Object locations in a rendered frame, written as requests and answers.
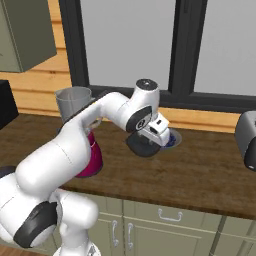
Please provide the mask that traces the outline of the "wide olive cupboard door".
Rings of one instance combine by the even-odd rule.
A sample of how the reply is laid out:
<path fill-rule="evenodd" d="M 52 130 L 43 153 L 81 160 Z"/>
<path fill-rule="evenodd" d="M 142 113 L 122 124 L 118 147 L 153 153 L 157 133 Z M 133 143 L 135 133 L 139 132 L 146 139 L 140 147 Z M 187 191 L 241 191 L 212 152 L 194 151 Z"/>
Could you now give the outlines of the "wide olive cupboard door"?
<path fill-rule="evenodd" d="M 134 247 L 128 250 L 128 223 L 134 225 Z M 126 256 L 209 256 L 214 232 L 124 218 Z"/>

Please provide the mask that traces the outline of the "black appliance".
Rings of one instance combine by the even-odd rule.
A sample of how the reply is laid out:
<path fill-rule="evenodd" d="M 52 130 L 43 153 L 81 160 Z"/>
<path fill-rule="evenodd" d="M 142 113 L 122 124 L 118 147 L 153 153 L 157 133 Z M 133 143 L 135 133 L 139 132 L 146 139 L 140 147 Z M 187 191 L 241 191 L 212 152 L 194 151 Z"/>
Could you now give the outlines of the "black appliance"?
<path fill-rule="evenodd" d="M 0 130 L 19 115 L 8 80 L 0 80 Z"/>

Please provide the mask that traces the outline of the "olive green wall cupboard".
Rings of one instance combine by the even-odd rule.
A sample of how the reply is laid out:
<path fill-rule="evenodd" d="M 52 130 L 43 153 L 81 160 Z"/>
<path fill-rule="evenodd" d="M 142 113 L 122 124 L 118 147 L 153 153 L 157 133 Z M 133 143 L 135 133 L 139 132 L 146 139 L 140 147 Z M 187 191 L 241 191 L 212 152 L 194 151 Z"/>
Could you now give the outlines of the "olive green wall cupboard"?
<path fill-rule="evenodd" d="M 47 0 L 0 0 L 0 72 L 22 73 L 56 54 Z"/>

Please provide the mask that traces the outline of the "grey round plate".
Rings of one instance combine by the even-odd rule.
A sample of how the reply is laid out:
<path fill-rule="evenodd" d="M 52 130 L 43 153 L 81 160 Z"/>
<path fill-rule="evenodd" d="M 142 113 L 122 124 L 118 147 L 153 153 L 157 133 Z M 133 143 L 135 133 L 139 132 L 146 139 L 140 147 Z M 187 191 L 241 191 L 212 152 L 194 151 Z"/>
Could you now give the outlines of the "grey round plate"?
<path fill-rule="evenodd" d="M 162 147 L 162 150 L 168 150 L 168 149 L 175 148 L 178 145 L 180 145 L 181 142 L 182 142 L 182 136 L 181 136 L 181 134 L 177 130 L 175 130 L 173 128 L 170 128 L 169 131 L 176 137 L 176 143 L 172 147 L 169 147 L 169 145 L 167 143 L 165 146 Z"/>

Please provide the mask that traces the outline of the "dark framed window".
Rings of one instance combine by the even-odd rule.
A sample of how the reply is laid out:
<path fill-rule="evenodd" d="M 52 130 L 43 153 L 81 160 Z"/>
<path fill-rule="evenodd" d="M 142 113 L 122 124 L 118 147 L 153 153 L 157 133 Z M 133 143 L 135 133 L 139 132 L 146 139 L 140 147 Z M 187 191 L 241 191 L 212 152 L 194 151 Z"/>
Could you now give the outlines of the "dark framed window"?
<path fill-rule="evenodd" d="M 93 85 L 89 80 L 80 0 L 58 0 L 71 83 L 87 87 L 94 96 L 117 91 L 131 96 L 131 88 Z M 194 90 L 208 0 L 177 0 L 168 88 L 160 92 L 161 107 L 243 113 L 256 110 L 256 96 L 201 93 Z"/>

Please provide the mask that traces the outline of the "grey toaster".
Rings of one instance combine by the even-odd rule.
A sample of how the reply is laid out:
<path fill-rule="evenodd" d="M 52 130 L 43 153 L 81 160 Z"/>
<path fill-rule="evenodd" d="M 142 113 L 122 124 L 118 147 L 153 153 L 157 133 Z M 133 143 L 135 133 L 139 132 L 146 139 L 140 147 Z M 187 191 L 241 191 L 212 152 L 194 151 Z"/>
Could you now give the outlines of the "grey toaster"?
<path fill-rule="evenodd" d="M 235 140 L 244 165 L 256 172 L 256 111 L 240 115 L 235 127 Z"/>

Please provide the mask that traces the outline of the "narrow olive drawer front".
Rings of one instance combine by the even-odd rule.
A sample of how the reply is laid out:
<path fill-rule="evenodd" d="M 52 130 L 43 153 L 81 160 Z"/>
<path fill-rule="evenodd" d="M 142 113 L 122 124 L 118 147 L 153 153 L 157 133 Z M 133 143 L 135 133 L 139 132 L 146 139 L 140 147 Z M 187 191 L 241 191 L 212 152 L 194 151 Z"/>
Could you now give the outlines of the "narrow olive drawer front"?
<path fill-rule="evenodd" d="M 99 211 L 106 214 L 121 215 L 122 214 L 122 200 L 87 194 L 87 197 L 93 200 L 98 206 Z"/>

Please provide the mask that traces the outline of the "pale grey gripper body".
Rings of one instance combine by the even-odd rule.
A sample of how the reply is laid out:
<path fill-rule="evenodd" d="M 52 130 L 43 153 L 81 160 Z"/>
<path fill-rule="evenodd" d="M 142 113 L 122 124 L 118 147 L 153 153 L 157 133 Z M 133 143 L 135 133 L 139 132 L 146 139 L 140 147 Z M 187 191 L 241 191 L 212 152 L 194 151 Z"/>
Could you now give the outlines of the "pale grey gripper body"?
<path fill-rule="evenodd" d="M 169 128 L 159 132 L 152 127 L 145 127 L 139 131 L 139 134 L 158 144 L 160 147 L 164 147 L 168 143 L 170 137 Z"/>

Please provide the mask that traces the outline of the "olive cupboard run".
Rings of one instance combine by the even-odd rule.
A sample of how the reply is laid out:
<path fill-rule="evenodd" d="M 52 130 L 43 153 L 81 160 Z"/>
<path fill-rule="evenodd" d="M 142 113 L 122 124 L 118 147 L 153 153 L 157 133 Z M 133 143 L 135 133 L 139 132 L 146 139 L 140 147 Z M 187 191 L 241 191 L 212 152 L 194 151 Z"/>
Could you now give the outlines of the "olive cupboard run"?
<path fill-rule="evenodd" d="M 223 217 L 213 256 L 256 256 L 256 220 Z"/>

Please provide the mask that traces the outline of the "clear grey blender jug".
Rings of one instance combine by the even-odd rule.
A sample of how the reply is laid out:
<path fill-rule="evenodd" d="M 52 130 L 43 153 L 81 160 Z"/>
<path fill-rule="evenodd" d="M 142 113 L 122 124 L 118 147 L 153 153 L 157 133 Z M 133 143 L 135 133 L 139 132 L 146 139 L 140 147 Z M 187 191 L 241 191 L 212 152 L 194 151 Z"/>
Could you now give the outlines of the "clear grey blender jug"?
<path fill-rule="evenodd" d="M 65 122 L 91 101 L 92 92 L 89 88 L 75 86 L 57 90 L 55 98 L 62 122 Z"/>

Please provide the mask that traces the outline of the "wide olive drawer front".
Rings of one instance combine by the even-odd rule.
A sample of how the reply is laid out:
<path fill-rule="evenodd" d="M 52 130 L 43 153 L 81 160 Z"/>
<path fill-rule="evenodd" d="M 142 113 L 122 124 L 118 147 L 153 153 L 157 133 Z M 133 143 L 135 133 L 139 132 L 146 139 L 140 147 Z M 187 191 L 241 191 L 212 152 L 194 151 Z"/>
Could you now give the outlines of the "wide olive drawer front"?
<path fill-rule="evenodd" d="M 124 203 L 127 214 L 138 219 L 194 229 L 216 231 L 220 215 L 134 201 Z"/>

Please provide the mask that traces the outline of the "narrow olive cupboard door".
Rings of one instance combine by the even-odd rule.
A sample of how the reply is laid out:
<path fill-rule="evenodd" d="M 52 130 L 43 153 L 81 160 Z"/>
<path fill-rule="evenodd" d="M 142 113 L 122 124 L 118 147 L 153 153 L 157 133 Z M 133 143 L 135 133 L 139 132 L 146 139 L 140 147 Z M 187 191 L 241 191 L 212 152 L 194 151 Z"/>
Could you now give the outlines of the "narrow olive cupboard door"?
<path fill-rule="evenodd" d="M 116 236 L 119 245 L 115 248 L 112 243 L 112 221 L 118 221 Z M 102 256 L 125 256 L 123 238 L 123 220 L 120 215 L 99 215 L 96 224 L 89 230 L 89 237 L 98 247 Z"/>

